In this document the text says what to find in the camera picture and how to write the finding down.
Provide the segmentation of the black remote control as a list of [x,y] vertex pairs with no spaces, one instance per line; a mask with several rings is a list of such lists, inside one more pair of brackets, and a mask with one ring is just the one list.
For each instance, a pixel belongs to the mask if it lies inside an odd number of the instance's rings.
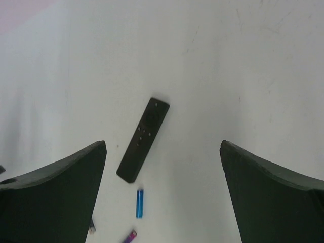
[[169,108],[168,103],[150,98],[116,171],[127,183],[136,181]]

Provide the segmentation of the blue battery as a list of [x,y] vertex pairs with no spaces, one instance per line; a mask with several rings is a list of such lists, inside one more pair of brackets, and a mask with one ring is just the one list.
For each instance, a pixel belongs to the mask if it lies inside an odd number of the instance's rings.
[[143,202],[144,202],[144,190],[140,188],[137,190],[137,200],[136,200],[137,219],[141,219],[143,217]]

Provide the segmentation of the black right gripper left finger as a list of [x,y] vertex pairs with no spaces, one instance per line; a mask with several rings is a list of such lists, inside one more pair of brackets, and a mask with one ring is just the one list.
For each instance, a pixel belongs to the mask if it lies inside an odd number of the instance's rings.
[[1,182],[1,242],[85,242],[106,161],[97,141]]

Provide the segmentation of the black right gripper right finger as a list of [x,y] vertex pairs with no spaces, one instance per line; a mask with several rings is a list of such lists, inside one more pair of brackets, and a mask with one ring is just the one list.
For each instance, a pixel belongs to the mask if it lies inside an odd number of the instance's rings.
[[242,242],[323,242],[323,181],[222,141],[220,157]]

